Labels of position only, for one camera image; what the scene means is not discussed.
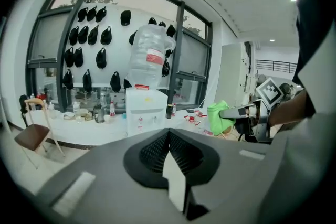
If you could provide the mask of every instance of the gray surface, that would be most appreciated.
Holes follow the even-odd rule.
[[[192,188],[197,203],[211,211],[194,223],[269,223],[300,205],[316,188],[336,146],[335,114],[316,114],[294,130],[277,135],[268,145],[233,142],[179,130],[213,147],[220,167],[208,184]],[[166,190],[140,186],[123,168],[133,144],[155,132],[96,147],[56,174],[38,198],[49,206],[81,171],[96,180],[78,204],[72,219],[79,223],[187,223]],[[262,161],[240,150],[266,154]]]

